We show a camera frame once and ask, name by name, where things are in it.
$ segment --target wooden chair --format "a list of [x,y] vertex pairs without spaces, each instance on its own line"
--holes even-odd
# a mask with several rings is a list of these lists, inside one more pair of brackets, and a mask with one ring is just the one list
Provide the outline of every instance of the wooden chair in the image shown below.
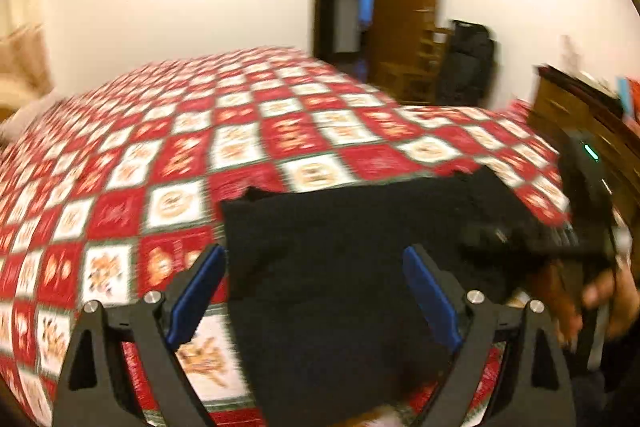
[[415,66],[381,62],[377,84],[405,105],[430,105],[435,102],[436,80],[453,30],[439,28],[434,22],[424,25]]

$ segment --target hand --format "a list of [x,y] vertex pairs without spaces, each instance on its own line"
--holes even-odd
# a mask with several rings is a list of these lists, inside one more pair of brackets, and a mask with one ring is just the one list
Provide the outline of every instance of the hand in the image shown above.
[[[529,278],[527,286],[556,318],[558,337],[564,344],[582,329],[582,316],[564,290],[560,278],[561,266],[561,263],[548,264]],[[629,265],[619,263],[615,278],[612,270],[604,271],[582,293],[582,304],[587,309],[597,308],[607,301],[611,301],[607,338],[613,339],[624,335],[640,313],[640,294]]]

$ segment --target pillow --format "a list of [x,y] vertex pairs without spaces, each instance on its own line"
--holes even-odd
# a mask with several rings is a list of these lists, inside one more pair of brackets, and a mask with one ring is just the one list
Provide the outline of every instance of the pillow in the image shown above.
[[65,97],[54,89],[42,98],[21,107],[11,118],[0,124],[0,142],[17,141],[28,126],[63,100]]

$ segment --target backpack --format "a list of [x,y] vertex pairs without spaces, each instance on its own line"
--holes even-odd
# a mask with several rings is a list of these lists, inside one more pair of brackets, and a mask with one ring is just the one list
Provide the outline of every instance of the backpack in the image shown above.
[[494,71],[495,42],[486,26],[453,21],[436,84],[436,105],[477,106]]

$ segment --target bed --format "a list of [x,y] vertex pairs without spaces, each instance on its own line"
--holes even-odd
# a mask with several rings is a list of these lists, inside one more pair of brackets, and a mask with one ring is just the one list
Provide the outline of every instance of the bed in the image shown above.
[[[0,374],[50,425],[81,305],[165,288],[224,241],[220,201],[250,185],[319,190],[487,165],[559,223],[556,154],[518,112],[402,107],[292,48],[148,64],[66,100],[1,153]],[[223,284],[178,359],[218,425],[260,426],[225,298]],[[124,351],[146,419],[163,425],[135,347]],[[501,354],[495,346],[466,425],[482,417]],[[432,390],[349,425],[403,425]]]

